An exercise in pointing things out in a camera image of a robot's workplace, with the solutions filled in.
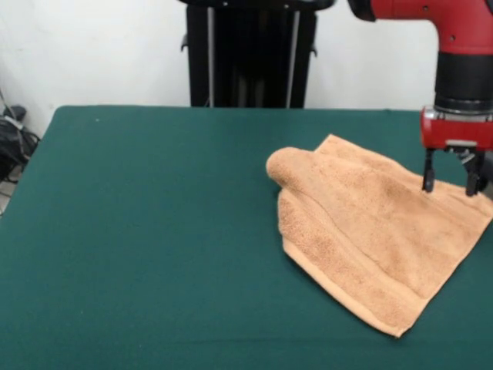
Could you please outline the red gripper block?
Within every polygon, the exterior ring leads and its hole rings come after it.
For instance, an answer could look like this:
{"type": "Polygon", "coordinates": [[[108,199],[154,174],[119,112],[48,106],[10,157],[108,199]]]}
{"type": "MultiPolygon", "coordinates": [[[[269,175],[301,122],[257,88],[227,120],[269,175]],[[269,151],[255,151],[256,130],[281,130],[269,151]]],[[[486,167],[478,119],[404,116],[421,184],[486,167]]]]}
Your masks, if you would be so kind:
{"type": "MultiPolygon", "coordinates": [[[[434,150],[447,148],[492,149],[492,115],[459,115],[444,113],[426,106],[420,117],[421,142],[425,150],[422,190],[434,189],[434,150]]],[[[474,152],[464,162],[467,172],[466,195],[475,196],[481,183],[483,152],[474,152]]]]}

